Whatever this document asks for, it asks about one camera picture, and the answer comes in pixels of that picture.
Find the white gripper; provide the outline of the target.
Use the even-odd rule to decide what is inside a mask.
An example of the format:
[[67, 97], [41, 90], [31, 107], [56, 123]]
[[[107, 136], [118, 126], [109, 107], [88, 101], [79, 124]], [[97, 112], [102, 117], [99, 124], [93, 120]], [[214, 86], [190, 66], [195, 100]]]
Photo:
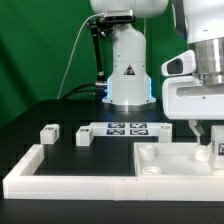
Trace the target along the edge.
[[193, 50], [170, 59], [161, 66], [166, 77], [162, 85], [163, 109], [171, 120], [190, 120], [197, 143], [205, 133], [198, 120], [224, 120], [224, 85], [202, 85], [195, 74]]

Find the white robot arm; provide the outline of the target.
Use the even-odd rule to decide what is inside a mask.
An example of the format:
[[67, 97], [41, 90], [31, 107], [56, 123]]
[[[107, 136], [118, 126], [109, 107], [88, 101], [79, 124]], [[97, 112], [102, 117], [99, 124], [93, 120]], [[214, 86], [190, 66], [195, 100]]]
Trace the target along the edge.
[[[113, 72], [103, 103], [118, 111], [161, 111], [186, 120], [208, 143], [214, 120], [224, 121], [224, 0], [90, 0], [99, 32], [113, 38]], [[146, 73], [146, 38], [132, 23], [173, 8], [174, 27], [188, 50], [161, 66], [166, 77], [162, 105], [151, 95]]]

